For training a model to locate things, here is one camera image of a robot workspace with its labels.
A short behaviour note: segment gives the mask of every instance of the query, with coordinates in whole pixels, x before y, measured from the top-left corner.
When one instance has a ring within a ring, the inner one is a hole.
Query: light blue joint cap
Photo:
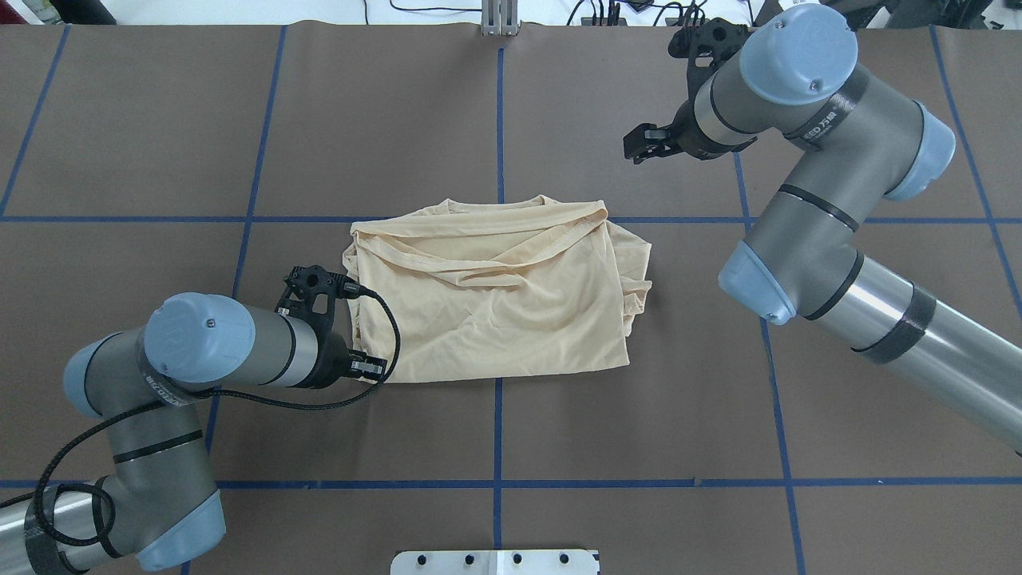
[[[217,546],[227,533],[220,490],[170,528],[155,541],[138,552],[135,559],[146,571],[181,565]]]
[[[893,201],[904,201],[922,193],[930,182],[944,173],[955,155],[955,133],[930,113],[925,105],[916,103],[923,110],[923,138],[904,179],[884,195]]]
[[[858,59],[855,33],[840,12],[799,4],[774,16],[745,42],[742,78],[760,97],[802,105],[831,97]]]
[[[771,324],[784,326],[795,317],[795,305],[777,278],[744,241],[738,242],[716,280],[729,296]]]
[[[96,350],[99,349],[99,346],[118,334],[121,334],[121,332],[110,334],[102,340],[93,342],[78,350],[78,353],[71,356],[71,361],[64,367],[64,395],[67,396],[67,399],[78,410],[79,414],[86,418],[102,418],[102,416],[92,408],[92,404],[89,403],[89,398],[85,395],[85,373],[89,370],[92,356],[96,355]]]
[[[229,376],[251,353],[256,323],[238,302],[205,294],[178,294],[152,313],[145,356],[160,374],[188,384]]]

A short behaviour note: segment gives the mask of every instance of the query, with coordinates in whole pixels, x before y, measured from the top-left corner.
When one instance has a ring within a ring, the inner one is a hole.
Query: beige garment
[[[603,201],[446,199],[352,225],[349,274],[375,290],[401,329],[392,382],[574,374],[628,366],[650,243],[607,221]],[[349,302],[354,345],[390,357],[376,302]]]

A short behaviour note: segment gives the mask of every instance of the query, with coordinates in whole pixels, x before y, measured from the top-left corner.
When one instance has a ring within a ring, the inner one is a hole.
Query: gray tabletop
[[[228,535],[183,573],[386,573],[398,550],[502,546],[595,548],[613,574],[1017,573],[1022,460],[717,289],[798,150],[771,134],[713,161],[621,157],[624,133],[686,99],[669,37],[0,27],[0,497],[92,425],[63,399],[66,360],[167,297],[271,307],[291,266],[339,267],[353,221],[544,193],[604,199],[653,243],[632,366],[393,385],[325,414],[205,405]],[[1022,343],[1022,34],[860,39],[959,147],[856,244]],[[93,440],[57,475],[94,479],[108,458]]]

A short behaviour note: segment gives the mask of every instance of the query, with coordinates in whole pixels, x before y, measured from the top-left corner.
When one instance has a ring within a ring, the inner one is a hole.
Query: white bracket
[[[600,575],[600,552],[404,552],[390,563],[390,575]]]
[[[518,0],[482,0],[482,35],[518,34]]]

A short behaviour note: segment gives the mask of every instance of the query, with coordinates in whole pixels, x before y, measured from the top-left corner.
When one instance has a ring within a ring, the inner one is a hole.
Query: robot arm
[[[375,382],[365,396],[385,381],[397,353],[387,370],[331,331],[338,298],[379,296],[319,266],[296,267],[285,282],[276,314],[224,296],[179,294],[145,327],[72,358],[64,391],[81,413],[107,421],[137,415],[107,428],[115,472],[95,483],[103,497],[66,486],[41,497],[37,491],[39,509],[62,535],[45,532],[34,499],[0,510],[0,574],[82,573],[132,554],[157,571],[204,554],[226,526],[194,402],[219,386],[324,388],[350,377]],[[314,312],[318,298],[327,301],[325,314]]]
[[[695,96],[669,126],[625,136],[625,156],[708,159],[780,130],[805,153],[721,272],[722,289],[775,325],[796,315],[822,325],[1022,451],[1022,351],[849,244],[882,198],[909,199],[943,172],[954,134],[856,63],[854,34],[830,8],[786,10],[741,46],[746,35],[719,19],[676,35],[670,52],[689,56]],[[694,70],[707,52],[713,63]]]

